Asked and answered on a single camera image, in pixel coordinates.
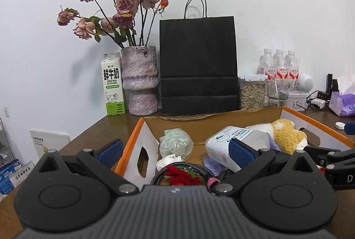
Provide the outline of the cotton pad plastic container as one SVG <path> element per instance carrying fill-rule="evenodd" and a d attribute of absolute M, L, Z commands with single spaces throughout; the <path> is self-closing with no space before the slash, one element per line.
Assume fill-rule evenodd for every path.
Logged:
<path fill-rule="evenodd" d="M 258 130 L 229 126 L 211 136 L 205 143 L 208 157 L 238 172 L 259 156 L 259 150 L 270 150 L 269 136 Z"/>

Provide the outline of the purple knitted cloth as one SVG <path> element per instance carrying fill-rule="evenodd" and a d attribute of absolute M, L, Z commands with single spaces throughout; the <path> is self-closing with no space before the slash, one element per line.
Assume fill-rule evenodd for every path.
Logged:
<path fill-rule="evenodd" d="M 275 152 L 279 152 L 280 151 L 279 147 L 275 144 L 275 142 L 273 141 L 273 139 L 271 138 L 271 136 L 269 134 L 268 134 L 268 136 L 269 136 L 269 142 L 270 142 L 270 149 L 274 150 Z M 208 168 L 214 176 L 218 176 L 220 174 L 220 172 L 228 169 L 228 168 L 224 167 L 223 165 L 217 163 L 212 158 L 208 157 L 208 155 L 205 158 L 203 158 L 203 165 L 206 168 Z"/>

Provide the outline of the yellow white plush toy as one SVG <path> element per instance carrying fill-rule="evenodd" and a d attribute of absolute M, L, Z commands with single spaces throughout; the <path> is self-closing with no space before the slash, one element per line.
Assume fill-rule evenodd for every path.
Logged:
<path fill-rule="evenodd" d="M 289 119 L 278 119 L 272 123 L 248 126 L 247 129 L 268 133 L 279 149 L 287 154 L 303 150 L 308 145 L 307 135 L 295 129 L 295 124 Z"/>

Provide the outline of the red green bow clip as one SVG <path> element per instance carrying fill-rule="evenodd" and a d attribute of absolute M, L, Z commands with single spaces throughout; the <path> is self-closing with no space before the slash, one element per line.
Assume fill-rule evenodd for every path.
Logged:
<path fill-rule="evenodd" d="M 167 166 L 164 177 L 168 178 L 171 186 L 200 186 L 205 184 L 201 176 L 176 166 Z"/>

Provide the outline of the white tissue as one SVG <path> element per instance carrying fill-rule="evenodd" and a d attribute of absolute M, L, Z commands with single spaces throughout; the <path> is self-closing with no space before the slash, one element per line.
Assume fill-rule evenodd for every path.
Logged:
<path fill-rule="evenodd" d="M 177 163 L 177 162 L 182 162 L 181 156 L 176 156 L 175 154 L 170 154 L 170 155 L 160 159 L 159 161 L 157 161 L 156 170 L 160 171 L 164 167 L 168 166 L 169 164 Z"/>

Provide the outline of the iridescent ball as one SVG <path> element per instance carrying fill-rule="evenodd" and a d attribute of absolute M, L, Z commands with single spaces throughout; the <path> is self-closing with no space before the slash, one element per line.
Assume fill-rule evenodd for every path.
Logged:
<path fill-rule="evenodd" d="M 164 135 L 160 137 L 159 152 L 162 158 L 175 155 L 186 162 L 191 156 L 193 146 L 191 137 L 184 130 L 174 128 L 165 130 Z"/>

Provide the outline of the purple tissue pack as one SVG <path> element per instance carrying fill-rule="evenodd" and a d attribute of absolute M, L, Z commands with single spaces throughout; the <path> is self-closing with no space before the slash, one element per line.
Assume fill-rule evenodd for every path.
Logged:
<path fill-rule="evenodd" d="M 329 108 L 339 117 L 354 116 L 354 74 L 337 78 L 337 91 L 331 93 Z"/>

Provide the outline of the red cardboard box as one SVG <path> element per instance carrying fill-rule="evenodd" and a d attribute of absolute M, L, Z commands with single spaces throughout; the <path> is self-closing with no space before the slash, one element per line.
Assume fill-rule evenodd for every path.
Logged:
<path fill-rule="evenodd" d="M 166 130 L 176 128 L 185 131 L 194 143 L 188 159 L 190 163 L 202 164 L 203 158 L 208 155 L 205 143 L 209 139 L 217 148 L 218 161 L 225 163 L 229 159 L 227 143 L 231 138 L 248 137 L 248 126 L 272 123 L 277 119 L 288 119 L 297 130 L 314 134 L 322 147 L 341 151 L 354 147 L 354 141 L 334 130 L 332 123 L 321 123 L 288 107 L 188 117 L 148 116 L 138 120 L 115 173 L 138 188 L 150 184 L 156 174 L 156 163 L 160 159 L 160 138 Z"/>

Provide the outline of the white box on floor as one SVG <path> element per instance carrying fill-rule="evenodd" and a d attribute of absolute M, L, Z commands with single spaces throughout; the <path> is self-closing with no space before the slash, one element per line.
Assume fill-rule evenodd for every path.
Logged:
<path fill-rule="evenodd" d="M 70 137 L 67 134 L 30 130 L 30 136 L 39 158 L 41 158 L 48 149 L 60 151 L 70 143 Z"/>

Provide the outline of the clear seed container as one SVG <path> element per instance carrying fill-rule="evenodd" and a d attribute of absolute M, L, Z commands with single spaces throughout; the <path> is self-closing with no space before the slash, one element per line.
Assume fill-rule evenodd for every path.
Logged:
<path fill-rule="evenodd" d="M 266 75 L 253 74 L 238 77 L 239 106 L 241 110 L 264 107 L 266 96 Z"/>

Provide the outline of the water bottle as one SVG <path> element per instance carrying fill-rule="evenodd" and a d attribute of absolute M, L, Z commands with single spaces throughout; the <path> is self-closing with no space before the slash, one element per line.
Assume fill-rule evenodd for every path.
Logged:
<path fill-rule="evenodd" d="M 288 64 L 283 54 L 283 50 L 277 49 L 273 59 L 276 67 L 276 79 L 287 79 Z"/>
<path fill-rule="evenodd" d="M 264 49 L 264 54 L 260 59 L 258 72 L 257 72 L 258 74 L 266 75 L 267 80 L 276 79 L 276 66 L 271 53 L 272 51 L 270 48 Z"/>
<path fill-rule="evenodd" d="M 290 88 L 292 91 L 295 91 L 299 80 L 299 60 L 296 57 L 295 51 L 288 51 L 288 54 L 286 55 L 286 62 L 288 66 Z"/>

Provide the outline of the water bottle left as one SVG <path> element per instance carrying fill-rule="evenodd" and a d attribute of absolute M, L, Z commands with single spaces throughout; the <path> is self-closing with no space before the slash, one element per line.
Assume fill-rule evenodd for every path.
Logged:
<path fill-rule="evenodd" d="M 266 75 L 267 80 L 276 79 L 276 66 L 271 53 L 272 51 L 270 48 L 264 49 L 264 54 L 260 59 L 258 72 L 257 72 L 258 74 Z"/>

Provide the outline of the milk carton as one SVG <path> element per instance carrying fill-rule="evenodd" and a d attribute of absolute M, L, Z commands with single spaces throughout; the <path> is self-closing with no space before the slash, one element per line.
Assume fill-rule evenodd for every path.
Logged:
<path fill-rule="evenodd" d="M 120 53 L 104 54 L 101 69 L 107 115 L 124 115 L 126 110 L 122 87 Z"/>

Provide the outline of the black paper bag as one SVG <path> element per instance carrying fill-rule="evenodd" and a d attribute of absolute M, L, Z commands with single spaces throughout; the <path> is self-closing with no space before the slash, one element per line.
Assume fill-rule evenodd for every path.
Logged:
<path fill-rule="evenodd" d="M 238 110 L 237 42 L 233 16 L 160 21 L 162 113 L 202 115 Z"/>

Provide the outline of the dried pink roses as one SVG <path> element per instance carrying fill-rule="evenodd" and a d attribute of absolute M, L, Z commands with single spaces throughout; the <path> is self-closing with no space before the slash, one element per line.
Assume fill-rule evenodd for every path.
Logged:
<path fill-rule="evenodd" d="M 103 36 L 108 36 L 120 48 L 124 48 L 124 42 L 130 47 L 147 48 L 155 17 L 162 15 L 169 4 L 168 0 L 113 0 L 116 13 L 110 17 L 97 0 L 79 1 L 94 2 L 99 10 L 85 17 L 76 9 L 61 8 L 58 26 L 76 22 L 73 33 L 78 38 L 100 42 Z"/>

